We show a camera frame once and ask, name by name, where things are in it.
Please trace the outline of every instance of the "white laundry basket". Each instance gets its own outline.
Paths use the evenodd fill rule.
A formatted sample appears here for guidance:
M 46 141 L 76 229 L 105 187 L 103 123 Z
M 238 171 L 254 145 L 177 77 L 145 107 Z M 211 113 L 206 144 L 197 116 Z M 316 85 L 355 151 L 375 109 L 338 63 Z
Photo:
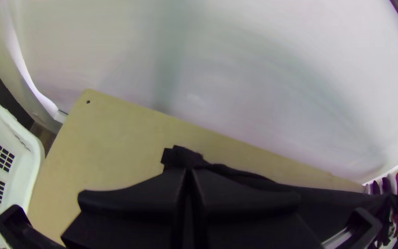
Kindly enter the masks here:
M 0 105 L 0 213 L 13 204 L 27 213 L 44 148 Z M 0 235 L 0 248 L 8 248 Z

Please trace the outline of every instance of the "white plastic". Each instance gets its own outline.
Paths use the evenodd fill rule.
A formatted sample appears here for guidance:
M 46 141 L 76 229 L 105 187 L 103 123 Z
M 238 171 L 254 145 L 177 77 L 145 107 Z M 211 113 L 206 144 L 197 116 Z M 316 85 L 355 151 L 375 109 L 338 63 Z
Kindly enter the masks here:
M 39 139 L 0 105 L 0 213 L 13 204 L 27 213 L 44 158 Z M 8 248 L 1 235 L 0 248 Z
M 26 103 L 95 89 L 358 183 L 398 165 L 390 1 L 0 0 L 0 75 Z

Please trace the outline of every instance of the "wooden board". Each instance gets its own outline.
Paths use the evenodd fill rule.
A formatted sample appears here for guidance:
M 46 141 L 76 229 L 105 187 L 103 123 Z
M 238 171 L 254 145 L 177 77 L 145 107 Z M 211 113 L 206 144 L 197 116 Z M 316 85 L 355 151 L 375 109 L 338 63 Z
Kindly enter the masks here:
M 40 169 L 28 213 L 33 227 L 62 243 L 61 234 L 80 212 L 76 201 L 80 191 L 125 188 L 159 175 L 163 149 L 173 145 L 200 152 L 209 162 L 284 184 L 356 192 L 363 189 L 328 172 L 86 90 Z

